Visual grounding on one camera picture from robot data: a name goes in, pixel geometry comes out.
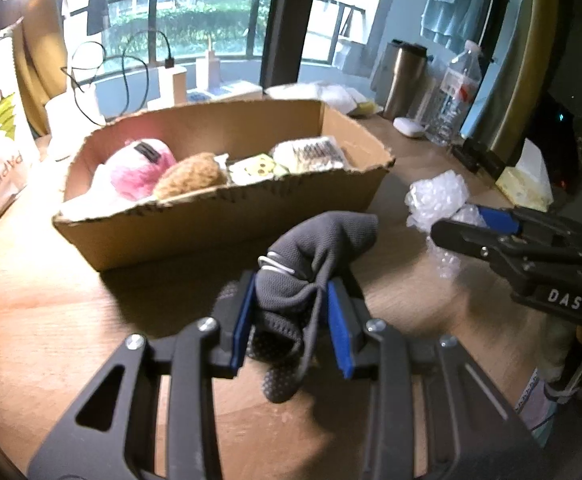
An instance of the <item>water bottle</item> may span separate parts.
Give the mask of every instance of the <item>water bottle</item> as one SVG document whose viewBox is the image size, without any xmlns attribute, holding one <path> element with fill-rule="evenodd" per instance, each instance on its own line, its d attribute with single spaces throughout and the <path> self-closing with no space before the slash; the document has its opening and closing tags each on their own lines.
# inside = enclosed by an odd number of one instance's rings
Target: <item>water bottle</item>
<svg viewBox="0 0 582 480">
<path fill-rule="evenodd" d="M 480 46 L 467 40 L 464 52 L 449 63 L 437 91 L 439 112 L 425 132 L 431 142 L 448 146 L 460 132 L 482 81 L 479 57 Z"/>
</svg>

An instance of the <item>screw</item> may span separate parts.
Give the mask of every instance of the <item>screw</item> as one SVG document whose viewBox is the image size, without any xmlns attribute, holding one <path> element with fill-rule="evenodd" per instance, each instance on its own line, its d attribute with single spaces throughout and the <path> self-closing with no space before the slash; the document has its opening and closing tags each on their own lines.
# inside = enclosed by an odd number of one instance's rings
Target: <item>screw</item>
<svg viewBox="0 0 582 480">
<path fill-rule="evenodd" d="M 369 319 L 367 321 L 367 330 L 369 332 L 382 332 L 386 328 L 386 321 L 384 319 Z"/>
<path fill-rule="evenodd" d="M 454 335 L 445 334 L 440 338 L 440 345 L 444 348 L 453 348 L 457 345 L 457 338 Z"/>
<path fill-rule="evenodd" d="M 203 317 L 197 322 L 197 329 L 200 332 L 213 332 L 217 329 L 217 321 L 212 317 Z"/>
<path fill-rule="evenodd" d="M 140 334 L 131 334 L 125 339 L 125 345 L 129 350 L 138 350 L 143 344 L 145 344 L 145 337 Z"/>
</svg>

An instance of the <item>table surface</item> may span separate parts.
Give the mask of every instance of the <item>table surface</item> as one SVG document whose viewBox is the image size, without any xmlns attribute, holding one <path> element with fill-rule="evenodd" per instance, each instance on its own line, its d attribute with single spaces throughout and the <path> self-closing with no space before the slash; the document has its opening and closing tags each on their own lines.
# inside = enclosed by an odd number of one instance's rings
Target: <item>table surface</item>
<svg viewBox="0 0 582 480">
<path fill-rule="evenodd" d="M 411 335 L 455 334 L 505 397 L 516 402 L 535 366 L 543 314 L 512 303 L 508 285 L 483 262 L 469 262 L 456 280 L 440 278 L 423 235 L 405 226 L 404 196 L 413 181 L 453 169 L 467 180 L 474 202 L 508 203 L 488 177 L 468 173 L 431 143 L 407 139 L 380 118 L 363 123 L 397 158 L 370 207 L 380 219 L 378 241 L 353 265 L 372 315 Z M 0 446 L 21 470 L 126 335 L 171 335 L 204 316 L 220 286 L 252 268 L 270 243 L 249 242 L 101 275 L 51 225 L 65 171 L 66 163 L 38 165 L 0 220 Z M 291 401 L 274 405 L 260 392 L 263 372 L 247 361 L 236 380 L 214 383 L 225 478 L 357 478 L 368 384 L 347 383 L 335 365 L 321 363 Z M 157 428 L 159 474 L 164 474 L 165 391 Z M 421 406 L 416 422 L 420 474 L 425 469 Z"/>
</svg>

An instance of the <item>gray fabric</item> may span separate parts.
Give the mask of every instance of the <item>gray fabric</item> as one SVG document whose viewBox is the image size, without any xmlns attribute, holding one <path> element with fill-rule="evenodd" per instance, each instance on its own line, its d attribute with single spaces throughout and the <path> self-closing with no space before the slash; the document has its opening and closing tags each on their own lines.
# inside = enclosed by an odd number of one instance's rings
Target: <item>gray fabric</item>
<svg viewBox="0 0 582 480">
<path fill-rule="evenodd" d="M 338 269 L 369 250 L 377 237 L 377 217 L 330 211 L 282 235 L 267 257 L 293 269 L 262 268 L 255 278 L 259 308 L 247 355 L 269 362 L 263 392 L 271 402 L 289 400 L 306 374 L 319 327 L 326 287 Z"/>
</svg>

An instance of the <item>plastic bag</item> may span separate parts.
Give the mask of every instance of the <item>plastic bag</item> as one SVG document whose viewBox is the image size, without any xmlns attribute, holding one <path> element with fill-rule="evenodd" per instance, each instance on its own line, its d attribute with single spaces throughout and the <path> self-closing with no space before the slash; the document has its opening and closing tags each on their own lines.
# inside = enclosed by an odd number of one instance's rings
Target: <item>plastic bag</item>
<svg viewBox="0 0 582 480">
<path fill-rule="evenodd" d="M 265 92 L 272 99 L 317 99 L 350 116 L 372 115 L 382 109 L 355 88 L 322 81 L 272 86 Z"/>
<path fill-rule="evenodd" d="M 477 206 L 467 204 L 469 190 L 464 179 L 454 171 L 447 171 L 435 178 L 418 180 L 411 184 L 404 202 L 411 214 L 407 227 L 431 232 L 431 226 L 443 218 L 450 218 L 466 224 L 486 226 Z M 441 278 L 455 278 L 462 269 L 462 257 L 435 245 L 427 236 L 427 253 L 437 262 Z"/>
</svg>

